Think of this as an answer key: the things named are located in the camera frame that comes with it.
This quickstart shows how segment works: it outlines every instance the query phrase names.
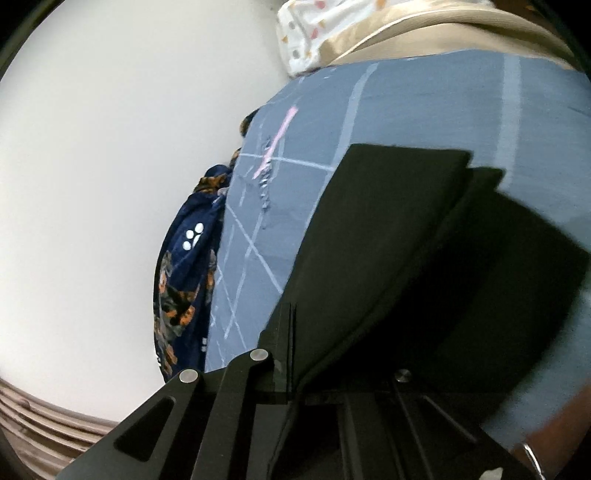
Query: screw head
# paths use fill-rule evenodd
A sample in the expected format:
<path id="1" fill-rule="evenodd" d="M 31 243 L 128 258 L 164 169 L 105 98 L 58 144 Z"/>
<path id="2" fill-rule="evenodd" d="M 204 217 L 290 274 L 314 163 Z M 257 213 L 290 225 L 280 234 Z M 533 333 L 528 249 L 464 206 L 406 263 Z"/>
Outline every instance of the screw head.
<path id="1" fill-rule="evenodd" d="M 413 374 L 406 368 L 401 368 L 394 374 L 394 378 L 398 383 L 408 383 L 413 379 Z"/>
<path id="2" fill-rule="evenodd" d="M 263 360 L 267 360 L 268 357 L 269 352 L 262 348 L 257 348 L 251 352 L 251 358 L 255 362 L 262 362 Z"/>
<path id="3" fill-rule="evenodd" d="M 199 378 L 199 373 L 192 368 L 187 368 L 183 370 L 181 374 L 178 376 L 178 379 L 183 383 L 193 383 L 195 380 Z"/>

